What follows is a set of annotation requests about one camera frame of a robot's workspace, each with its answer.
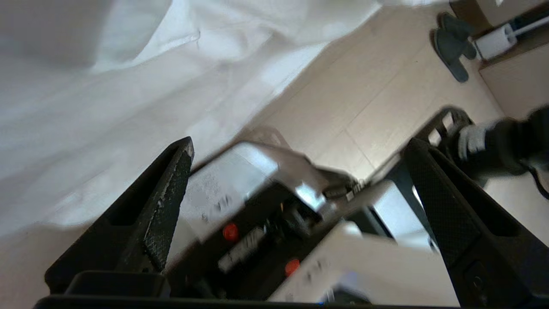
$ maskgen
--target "red button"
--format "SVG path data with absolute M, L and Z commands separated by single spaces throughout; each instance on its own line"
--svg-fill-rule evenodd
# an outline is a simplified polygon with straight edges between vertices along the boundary
M 223 237 L 228 241 L 238 240 L 238 227 L 234 223 L 229 223 L 223 228 Z
M 284 267 L 284 272 L 286 272 L 286 276 L 289 277 L 293 273 L 295 273 L 295 271 L 297 271 L 298 268 L 299 268 L 299 260 L 295 258 L 286 264 L 286 267 Z

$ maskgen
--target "white cloth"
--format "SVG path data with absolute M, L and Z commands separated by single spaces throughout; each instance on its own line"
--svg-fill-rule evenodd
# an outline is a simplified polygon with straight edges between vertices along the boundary
M 169 143 L 190 135 L 195 162 L 215 153 L 328 42 L 379 8 L 374 0 L 2 1 L 3 307 L 47 295 L 44 271 Z

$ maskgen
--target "white bedsheet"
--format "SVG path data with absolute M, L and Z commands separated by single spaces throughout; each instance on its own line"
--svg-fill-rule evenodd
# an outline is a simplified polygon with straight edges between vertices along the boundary
M 1 2 L 2 306 L 31 307 L 47 295 L 44 271 L 169 143 L 190 135 L 195 162 L 215 153 L 380 7 Z

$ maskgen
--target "wooden floor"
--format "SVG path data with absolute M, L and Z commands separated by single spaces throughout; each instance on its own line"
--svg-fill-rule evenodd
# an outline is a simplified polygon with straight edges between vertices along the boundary
M 434 52 L 429 32 L 450 6 L 385 7 L 332 43 L 248 130 L 274 128 L 313 162 L 367 178 L 441 106 L 476 122 L 502 115 L 478 73 L 460 84 Z

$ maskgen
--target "black cable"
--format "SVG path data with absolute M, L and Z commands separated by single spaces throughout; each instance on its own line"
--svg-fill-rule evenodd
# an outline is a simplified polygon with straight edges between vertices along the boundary
M 541 181 L 540 181 L 540 176 L 537 172 L 537 170 L 533 167 L 526 167 L 528 168 L 528 171 L 530 172 L 530 174 L 532 174 L 532 177 L 534 177 L 534 181 L 536 182 L 536 187 L 537 187 L 537 190 L 540 192 L 540 194 L 549 200 L 549 192 L 547 192 L 547 190 L 545 190 L 544 186 L 541 184 Z

